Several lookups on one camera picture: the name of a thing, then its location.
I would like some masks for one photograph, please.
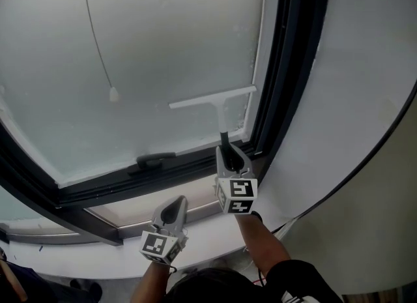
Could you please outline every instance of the person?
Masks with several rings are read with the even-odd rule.
[[[31,268],[9,263],[0,248],[0,302],[97,303],[101,299],[102,289],[95,282],[89,291],[82,290],[77,280],[70,285],[44,280]]]
[[[169,266],[152,262],[131,303],[341,302],[313,265],[290,258],[258,213],[236,219],[253,262],[266,279],[264,287],[231,269],[206,268],[190,273],[165,294]]]

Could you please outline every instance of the black sleeve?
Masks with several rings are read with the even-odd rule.
[[[341,302],[315,267],[300,260],[282,261],[272,267],[266,276],[266,289],[279,298],[288,292],[298,298],[311,296],[320,303]]]

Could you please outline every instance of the floor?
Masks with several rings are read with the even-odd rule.
[[[221,259],[214,260],[210,263],[203,263],[198,265],[197,269],[206,267],[229,267],[242,275],[247,277],[251,281],[258,280],[258,271],[255,265],[252,263],[252,259],[246,250],[238,250]],[[62,278],[56,276],[47,276],[40,274],[43,278],[49,281],[61,283],[63,285],[69,285],[70,278]],[[174,284],[182,278],[182,271],[178,271],[170,276],[167,291],[174,286]],[[103,297],[100,303],[125,303],[130,301],[130,297],[141,278],[129,278],[119,280],[95,280],[99,283],[103,289]],[[81,286],[88,288],[91,280],[81,280]]]

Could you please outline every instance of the window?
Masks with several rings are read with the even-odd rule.
[[[251,83],[257,92],[230,99],[226,115],[261,180],[325,9],[326,0],[0,0],[0,184],[58,224],[120,244],[117,227],[149,209],[131,219],[117,207],[216,172],[214,108],[167,104]],[[151,154],[159,166],[146,165]],[[216,203],[210,193],[195,208]]]

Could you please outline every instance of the frosted glass pane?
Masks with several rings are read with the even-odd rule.
[[[167,104],[252,82],[263,0],[89,5],[118,102],[86,0],[0,0],[0,116],[29,155],[66,184],[218,137],[214,108]],[[227,103],[238,137],[247,104]]]
[[[214,178],[215,175],[211,175],[159,192],[90,209],[117,227],[136,224],[150,220],[157,206],[175,196],[185,195],[188,201],[188,209],[217,201],[213,189]]]
[[[30,209],[1,186],[0,227],[7,233],[54,234],[71,232]]]

